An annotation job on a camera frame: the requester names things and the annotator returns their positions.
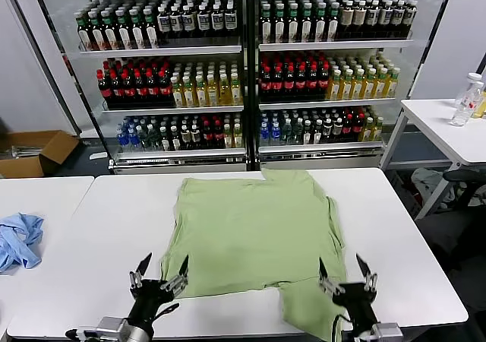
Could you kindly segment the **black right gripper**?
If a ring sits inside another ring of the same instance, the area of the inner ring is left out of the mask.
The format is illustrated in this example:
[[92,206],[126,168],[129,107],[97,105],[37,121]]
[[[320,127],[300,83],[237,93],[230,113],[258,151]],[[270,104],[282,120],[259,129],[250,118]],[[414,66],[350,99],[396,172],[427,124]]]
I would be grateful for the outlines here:
[[371,271],[368,263],[356,254],[356,260],[361,270],[364,282],[355,283],[334,283],[327,273],[322,258],[319,258],[319,284],[325,293],[333,294],[334,304],[343,307],[352,323],[352,333],[362,334],[371,331],[378,323],[377,317],[371,307],[377,292],[377,273]]

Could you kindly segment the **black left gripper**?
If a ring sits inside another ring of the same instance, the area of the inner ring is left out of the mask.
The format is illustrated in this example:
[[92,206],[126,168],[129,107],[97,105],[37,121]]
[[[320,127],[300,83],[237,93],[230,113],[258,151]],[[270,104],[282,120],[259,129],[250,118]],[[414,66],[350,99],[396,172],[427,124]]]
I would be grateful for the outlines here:
[[174,293],[182,293],[188,285],[188,255],[182,262],[178,274],[167,281],[144,279],[151,258],[152,253],[149,253],[135,271],[129,272],[130,292],[134,304],[127,321],[129,325],[145,331],[152,328],[155,320],[174,312],[179,307],[178,302],[173,302]]

